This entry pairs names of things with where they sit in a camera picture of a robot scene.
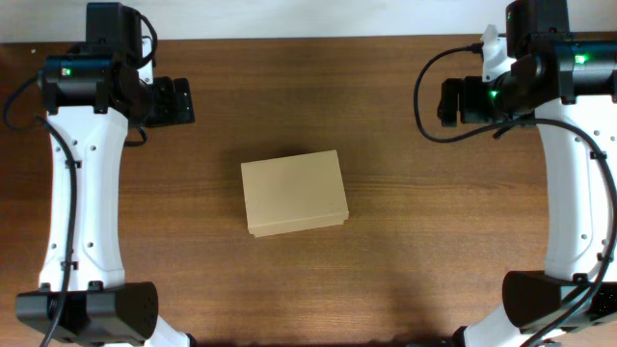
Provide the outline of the brown cardboard box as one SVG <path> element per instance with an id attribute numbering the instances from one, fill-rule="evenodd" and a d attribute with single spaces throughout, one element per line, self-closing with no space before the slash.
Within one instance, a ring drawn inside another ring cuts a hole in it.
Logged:
<path id="1" fill-rule="evenodd" d="M 243 163 L 241 174 L 255 238 L 338 226 L 349 218 L 335 150 Z"/>

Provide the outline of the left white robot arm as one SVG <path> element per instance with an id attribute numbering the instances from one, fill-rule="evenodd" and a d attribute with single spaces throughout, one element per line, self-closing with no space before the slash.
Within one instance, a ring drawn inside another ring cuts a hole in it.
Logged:
<path id="1" fill-rule="evenodd" d="M 128 132 L 192 123 L 189 83 L 154 77 L 157 34 L 139 11 L 91 3 L 85 40 L 34 77 L 52 149 L 50 232 L 39 286 L 15 314 L 45 341 L 80 346 L 192 346 L 159 313 L 149 281 L 127 282 L 118 232 Z"/>

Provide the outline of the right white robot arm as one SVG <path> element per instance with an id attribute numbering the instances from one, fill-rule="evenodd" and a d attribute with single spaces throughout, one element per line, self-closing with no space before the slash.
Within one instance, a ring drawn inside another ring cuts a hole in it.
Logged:
<path id="1" fill-rule="evenodd" d="M 438 116 L 496 137 L 536 127 L 545 153 L 549 245 L 540 271 L 512 271 L 500 306 L 453 346 L 551 346 L 616 319 L 616 44 L 579 38 L 563 1 L 515 1 L 506 31 L 470 47 L 481 76 L 443 82 Z"/>

